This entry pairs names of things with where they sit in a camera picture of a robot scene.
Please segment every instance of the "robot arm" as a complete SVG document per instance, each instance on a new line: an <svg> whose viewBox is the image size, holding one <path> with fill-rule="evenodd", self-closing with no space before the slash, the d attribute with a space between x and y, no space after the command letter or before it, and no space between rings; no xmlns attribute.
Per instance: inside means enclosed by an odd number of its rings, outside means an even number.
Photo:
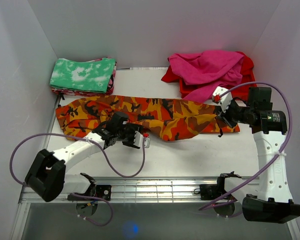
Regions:
<svg viewBox="0 0 300 240"><path fill-rule="evenodd" d="M25 183L46 202L54 200L61 193L93 197L97 183L92 177L85 173L71 175L67 172L90 155L114 145L116 141L137 149L144 143L148 148L150 139L142 135L142 130L141 125L128 123L126 114L116 112L105 127L97 127L91 131L85 137L86 141L76 141L52 152L41 150L25 177Z"/></svg>
<svg viewBox="0 0 300 240"><path fill-rule="evenodd" d="M251 87L245 107L239 106L232 99L231 93L220 98L219 95L225 91L226 88L217 87L212 95L212 99L220 104L216 108L217 120L232 128L237 123L249 124L261 169L279 153L279 148L285 141L286 116L282 111L272 110L270 87ZM233 172L221 174L218 188L228 192L242 182L241 177ZM242 204L243 215L248 221L285 223L300 216L300 205L294 204L289 190L283 152L259 176L257 193L246 185L232 195Z"/></svg>

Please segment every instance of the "folded cloth stack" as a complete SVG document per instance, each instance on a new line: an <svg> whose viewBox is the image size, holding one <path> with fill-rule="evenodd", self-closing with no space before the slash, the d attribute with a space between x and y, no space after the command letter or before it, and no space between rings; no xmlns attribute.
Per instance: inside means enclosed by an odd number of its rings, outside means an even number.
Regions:
<svg viewBox="0 0 300 240"><path fill-rule="evenodd" d="M78 96L110 95L114 91L116 60L100 58L75 62L64 58L55 63L50 86L54 93Z"/></svg>
<svg viewBox="0 0 300 240"><path fill-rule="evenodd" d="M130 96L93 96L75 100L55 110L58 123L68 136L85 137L114 112L124 112L131 123L140 124L164 141L190 139L200 133L236 133L216 121L215 106L183 99Z"/></svg>
<svg viewBox="0 0 300 240"><path fill-rule="evenodd" d="M182 98L204 103L217 86L231 88L255 81L254 63L243 52L208 50L202 53L173 54L170 67L163 76L166 83L180 82ZM233 97L247 100L249 86L236 91Z"/></svg>

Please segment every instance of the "white table surface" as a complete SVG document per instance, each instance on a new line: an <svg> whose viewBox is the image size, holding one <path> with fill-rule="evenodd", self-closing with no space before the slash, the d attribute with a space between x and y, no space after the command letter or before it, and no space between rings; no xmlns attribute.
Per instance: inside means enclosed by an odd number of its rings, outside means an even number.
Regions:
<svg viewBox="0 0 300 240"><path fill-rule="evenodd" d="M145 98L180 98L178 83L161 81L166 70L118 70L114 80L114 95ZM78 99L65 96L62 106ZM241 176L252 176L258 167L257 149L248 125L240 124L240 133L200 134L191 139L164 142L150 134L145 165L138 177L217 177L235 171ZM54 121L53 133L63 132ZM52 136L48 150L53 151L73 143ZM124 175L134 174L140 167L142 151L117 142L106 153L113 166ZM102 153L96 153L71 168L69 174L86 173L93 177L117 177Z"/></svg>

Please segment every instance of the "orange camouflage fabric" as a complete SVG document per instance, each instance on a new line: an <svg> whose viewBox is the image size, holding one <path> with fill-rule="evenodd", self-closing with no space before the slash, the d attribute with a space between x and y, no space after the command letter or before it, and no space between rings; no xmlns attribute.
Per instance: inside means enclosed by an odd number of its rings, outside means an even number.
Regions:
<svg viewBox="0 0 300 240"><path fill-rule="evenodd" d="M200 133L219 133L215 106L183 99L144 98L119 95L81 98L55 110L65 135L85 137L114 112L124 112L131 123L140 124L164 141L190 139ZM239 132L223 127L224 133Z"/></svg>

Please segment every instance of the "white wall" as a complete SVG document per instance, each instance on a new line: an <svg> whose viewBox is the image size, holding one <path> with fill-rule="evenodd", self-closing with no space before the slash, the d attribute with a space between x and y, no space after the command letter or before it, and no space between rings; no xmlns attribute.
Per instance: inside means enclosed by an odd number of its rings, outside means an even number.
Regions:
<svg viewBox="0 0 300 240"><path fill-rule="evenodd" d="M286 148L286 167L293 200L300 204L300 0L281 1L251 57L256 80L278 86L292 108L293 131ZM273 99L274 108L284 108L277 94ZM297 223L300 228L300 217Z"/></svg>
<svg viewBox="0 0 300 240"><path fill-rule="evenodd" d="M9 173L9 158L25 137L47 131L55 97L49 78L56 61L27 0L0 0L0 240L9 239L21 186ZM24 179L42 139L17 154Z"/></svg>
<svg viewBox="0 0 300 240"><path fill-rule="evenodd" d="M250 54L280 0L28 0L58 58L167 66L175 52Z"/></svg>

